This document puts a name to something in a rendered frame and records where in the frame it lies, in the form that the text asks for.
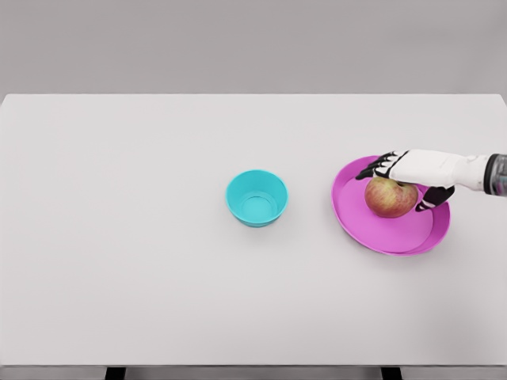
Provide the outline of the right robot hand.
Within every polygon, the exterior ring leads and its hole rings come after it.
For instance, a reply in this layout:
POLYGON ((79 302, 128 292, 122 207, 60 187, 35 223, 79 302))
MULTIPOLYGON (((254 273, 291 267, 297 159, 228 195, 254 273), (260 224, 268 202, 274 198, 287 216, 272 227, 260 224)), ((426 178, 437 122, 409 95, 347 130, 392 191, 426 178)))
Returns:
POLYGON ((458 154, 434 150, 391 151, 379 156, 362 169, 357 180, 382 177, 400 183, 420 184, 428 189, 415 207, 416 212, 427 211, 446 202, 461 185, 458 154))

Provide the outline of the red-green apple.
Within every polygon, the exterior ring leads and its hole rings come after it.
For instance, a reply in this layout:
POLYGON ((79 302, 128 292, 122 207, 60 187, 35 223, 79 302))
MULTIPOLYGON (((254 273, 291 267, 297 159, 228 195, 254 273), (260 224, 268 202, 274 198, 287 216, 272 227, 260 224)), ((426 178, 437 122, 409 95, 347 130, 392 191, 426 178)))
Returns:
POLYGON ((368 208, 382 218, 399 218, 411 211, 418 200, 419 191, 413 184, 398 183, 395 180, 374 177, 364 190, 368 208))

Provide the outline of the blue bowl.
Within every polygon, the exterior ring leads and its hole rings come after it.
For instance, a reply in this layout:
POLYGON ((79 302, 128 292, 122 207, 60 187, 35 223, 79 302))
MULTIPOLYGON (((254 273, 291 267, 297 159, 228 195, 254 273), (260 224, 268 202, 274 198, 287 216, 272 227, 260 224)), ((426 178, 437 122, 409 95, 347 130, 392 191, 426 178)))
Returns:
POLYGON ((274 223, 288 205, 288 188, 276 174, 252 169, 236 175, 227 185, 229 212, 242 224, 261 228, 274 223))

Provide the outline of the pink plate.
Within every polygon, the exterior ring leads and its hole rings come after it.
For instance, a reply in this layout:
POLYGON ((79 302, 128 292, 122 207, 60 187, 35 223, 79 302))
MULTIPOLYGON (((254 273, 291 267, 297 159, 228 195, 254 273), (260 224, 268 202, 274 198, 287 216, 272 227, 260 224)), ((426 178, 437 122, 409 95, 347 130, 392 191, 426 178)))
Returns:
POLYGON ((438 246, 449 230, 449 203, 429 211, 408 212, 400 218, 381 218, 364 200, 366 180, 356 175, 376 156, 351 161, 337 173, 331 187, 331 203, 342 228, 355 241, 378 253, 392 256, 414 256, 438 246))

